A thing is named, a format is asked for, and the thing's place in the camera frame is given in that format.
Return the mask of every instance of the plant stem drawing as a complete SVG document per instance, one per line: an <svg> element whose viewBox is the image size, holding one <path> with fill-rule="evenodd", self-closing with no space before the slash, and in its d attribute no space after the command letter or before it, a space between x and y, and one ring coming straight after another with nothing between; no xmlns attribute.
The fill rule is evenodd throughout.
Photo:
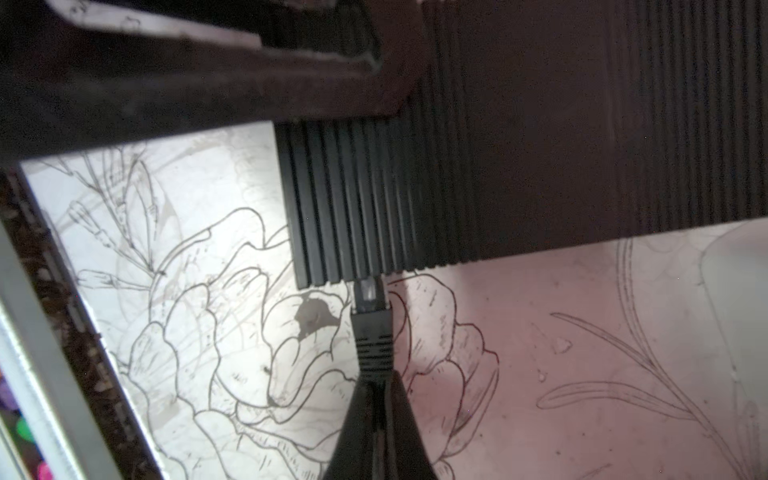
<svg viewBox="0 0 768 480"><path fill-rule="evenodd" d="M268 231L253 208L183 235L150 162L145 146L44 161L82 186L71 223L54 226L79 229L65 251L89 241L103 250L89 258L113 259L81 267L68 255L164 475L322 478L358 375L350 292L296 291L286 228ZM495 393L498 356L434 276L388 291L396 368L435 471L453 480L450 460ZM114 299L120 308L107 310Z"/></svg>
<svg viewBox="0 0 768 480"><path fill-rule="evenodd" d="M617 288L623 319L628 326L632 340L632 346L604 329L595 326L585 319L580 319L567 313L551 313L554 318L564 320L575 325L599 339L612 345L624 355L636 362L640 367L648 371L658 382L674 397L674 402L666 402L634 386L617 382L579 382L559 386L544 394L537 402L540 409L554 409L572 405L589 399L615 399L628 404L639 406L646 410L656 412L672 419L697 422L711 438L723 457L739 480L757 480L762 478L760 469L753 465L759 465L759 448L756 447L757 425L756 406L753 403L746 404L744 414L740 415L739 428L746 429L748 438L746 448L741 448L737 455L731 445L726 442L720 432L715 428L707 415L697 404L675 383L660 364L648 342L646 334L637 315L634 300L634 286L632 277L632 250L633 240L623 239L617 242Z"/></svg>

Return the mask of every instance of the pink object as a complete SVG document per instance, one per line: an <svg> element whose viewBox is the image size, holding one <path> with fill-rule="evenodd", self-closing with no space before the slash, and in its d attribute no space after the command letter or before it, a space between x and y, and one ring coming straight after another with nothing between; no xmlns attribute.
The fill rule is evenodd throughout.
<svg viewBox="0 0 768 480"><path fill-rule="evenodd" d="M45 462L40 462L40 465L38 465L38 480L53 480L51 469Z"/></svg>

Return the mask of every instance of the ridged surface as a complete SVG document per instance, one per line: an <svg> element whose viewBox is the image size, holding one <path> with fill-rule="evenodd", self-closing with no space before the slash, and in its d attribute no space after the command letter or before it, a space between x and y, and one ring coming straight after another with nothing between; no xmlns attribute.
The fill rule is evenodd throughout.
<svg viewBox="0 0 768 480"><path fill-rule="evenodd" d="M621 234L768 213L768 2L605 5Z"/></svg>
<svg viewBox="0 0 768 480"><path fill-rule="evenodd" d="M299 287L478 258L456 8L397 116L275 125Z"/></svg>

